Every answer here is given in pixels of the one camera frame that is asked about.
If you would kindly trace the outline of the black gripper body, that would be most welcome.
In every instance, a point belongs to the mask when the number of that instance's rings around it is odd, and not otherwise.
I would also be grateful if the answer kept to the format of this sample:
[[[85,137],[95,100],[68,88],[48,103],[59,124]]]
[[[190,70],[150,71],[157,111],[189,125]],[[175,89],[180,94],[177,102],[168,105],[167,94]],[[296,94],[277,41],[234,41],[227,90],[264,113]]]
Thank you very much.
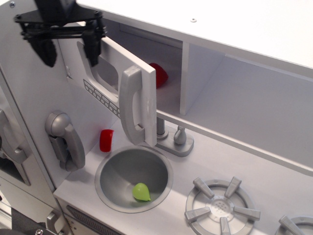
[[[84,8],[75,0],[36,0],[37,9],[18,14],[14,22],[22,28],[21,35],[29,42],[53,39],[74,39],[106,36],[102,12]]]

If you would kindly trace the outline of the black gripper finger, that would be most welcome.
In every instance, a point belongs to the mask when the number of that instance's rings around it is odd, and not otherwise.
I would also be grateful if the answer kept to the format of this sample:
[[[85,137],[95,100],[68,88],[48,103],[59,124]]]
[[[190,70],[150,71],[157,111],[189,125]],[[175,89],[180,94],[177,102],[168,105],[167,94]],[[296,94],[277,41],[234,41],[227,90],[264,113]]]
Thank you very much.
[[[57,59],[56,47],[51,39],[31,39],[29,40],[33,50],[40,59],[49,67],[54,67]]]
[[[83,42],[85,55],[90,65],[94,67],[98,64],[98,57],[101,53],[100,41],[93,36],[88,36],[83,38]]]

